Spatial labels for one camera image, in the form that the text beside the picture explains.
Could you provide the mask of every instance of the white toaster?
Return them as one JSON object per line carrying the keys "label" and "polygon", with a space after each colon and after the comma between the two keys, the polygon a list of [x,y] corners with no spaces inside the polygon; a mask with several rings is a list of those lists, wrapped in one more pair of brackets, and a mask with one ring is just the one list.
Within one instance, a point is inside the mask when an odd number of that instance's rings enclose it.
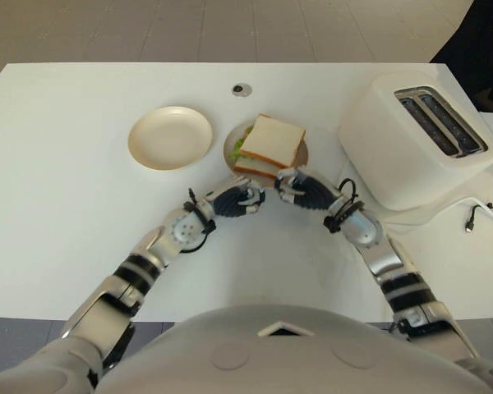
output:
{"label": "white toaster", "polygon": [[428,204],[493,163],[493,137],[433,78],[376,78],[342,120],[340,142],[388,209]]}

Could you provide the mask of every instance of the cream plate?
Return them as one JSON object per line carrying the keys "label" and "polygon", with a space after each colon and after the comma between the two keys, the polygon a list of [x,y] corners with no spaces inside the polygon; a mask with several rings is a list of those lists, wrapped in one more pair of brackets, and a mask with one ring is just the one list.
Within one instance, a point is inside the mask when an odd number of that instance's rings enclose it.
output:
{"label": "cream plate", "polygon": [[140,164],[154,170],[186,167],[205,156],[212,127],[197,111],[164,107],[145,114],[131,129],[128,148]]}
{"label": "cream plate", "polygon": [[[230,133],[227,136],[227,139],[224,141],[223,158],[224,161],[227,163],[228,168],[230,168],[230,171],[232,171],[234,174],[247,176],[253,181],[259,182],[262,186],[269,189],[273,189],[274,179],[269,178],[267,176],[250,174],[248,172],[234,171],[233,169],[233,166],[236,162],[233,158],[230,157],[233,152],[233,147],[235,146],[236,142],[238,142],[241,138],[243,138],[243,136],[245,135],[245,130],[250,126],[254,126],[254,122],[255,121],[247,121],[245,123],[242,123],[235,129],[233,129],[232,131],[230,131]],[[308,161],[309,161],[309,151],[308,148],[306,147],[305,140],[302,140],[302,142],[297,147],[297,153],[296,153],[296,158],[294,159],[293,167],[305,166],[308,163]]]}

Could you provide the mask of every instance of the toaster slot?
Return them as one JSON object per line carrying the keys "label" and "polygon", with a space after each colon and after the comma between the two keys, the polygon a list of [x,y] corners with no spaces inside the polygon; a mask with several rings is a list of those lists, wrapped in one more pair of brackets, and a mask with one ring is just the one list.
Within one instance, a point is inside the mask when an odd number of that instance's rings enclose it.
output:
{"label": "toaster slot", "polygon": [[427,135],[435,142],[442,152],[448,156],[454,156],[459,153],[458,149],[451,143],[442,130],[422,111],[420,106],[410,97],[400,99],[403,107],[408,110],[415,121],[426,132]]}
{"label": "toaster slot", "polygon": [[434,89],[422,86],[399,90],[394,95],[448,156],[463,158],[487,150],[486,143]]}

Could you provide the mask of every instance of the gray floor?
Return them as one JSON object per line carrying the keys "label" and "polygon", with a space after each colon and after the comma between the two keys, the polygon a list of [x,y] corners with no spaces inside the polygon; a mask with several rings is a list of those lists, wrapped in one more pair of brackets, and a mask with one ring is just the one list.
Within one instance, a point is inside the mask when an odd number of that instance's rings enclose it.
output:
{"label": "gray floor", "polygon": [[[427,62],[471,2],[0,0],[0,70],[8,62]],[[493,359],[493,319],[460,323]],[[138,323],[128,354],[171,325]],[[0,370],[61,327],[0,318]]]}

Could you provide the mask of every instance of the bread slice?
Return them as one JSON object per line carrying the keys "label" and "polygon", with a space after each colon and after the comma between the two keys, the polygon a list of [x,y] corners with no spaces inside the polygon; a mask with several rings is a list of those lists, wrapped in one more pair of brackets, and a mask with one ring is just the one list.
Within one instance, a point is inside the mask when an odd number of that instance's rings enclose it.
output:
{"label": "bread slice", "polygon": [[258,158],[245,158],[240,156],[233,166],[234,171],[248,172],[276,179],[280,167],[267,163]]}
{"label": "bread slice", "polygon": [[239,153],[259,158],[280,168],[292,167],[297,147],[305,136],[301,127],[259,115]]}

